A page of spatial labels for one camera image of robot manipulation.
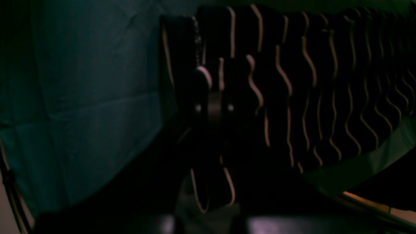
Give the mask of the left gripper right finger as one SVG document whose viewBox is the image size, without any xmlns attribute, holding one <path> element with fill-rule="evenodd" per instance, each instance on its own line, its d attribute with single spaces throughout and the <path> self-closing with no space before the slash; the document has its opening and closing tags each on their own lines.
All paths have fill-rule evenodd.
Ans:
<svg viewBox="0 0 416 234">
<path fill-rule="evenodd" d="M 220 65 L 222 124 L 228 137 L 226 166 L 235 180 L 241 214 L 233 234 L 382 234 L 380 221 L 329 199 L 290 165 L 286 139 L 269 130 L 265 82 L 254 80 L 253 58 Z"/>
</svg>

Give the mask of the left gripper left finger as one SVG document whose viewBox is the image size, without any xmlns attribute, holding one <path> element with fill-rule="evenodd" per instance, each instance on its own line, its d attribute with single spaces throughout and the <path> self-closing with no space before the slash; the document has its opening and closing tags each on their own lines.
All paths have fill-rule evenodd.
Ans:
<svg viewBox="0 0 416 234">
<path fill-rule="evenodd" d="M 195 157 L 207 148 L 207 99 L 214 87 L 204 66 L 186 84 L 189 105 L 164 125 L 148 148 L 86 200 L 36 221 L 37 234 L 150 234 L 177 221 L 176 201 Z"/>
</svg>

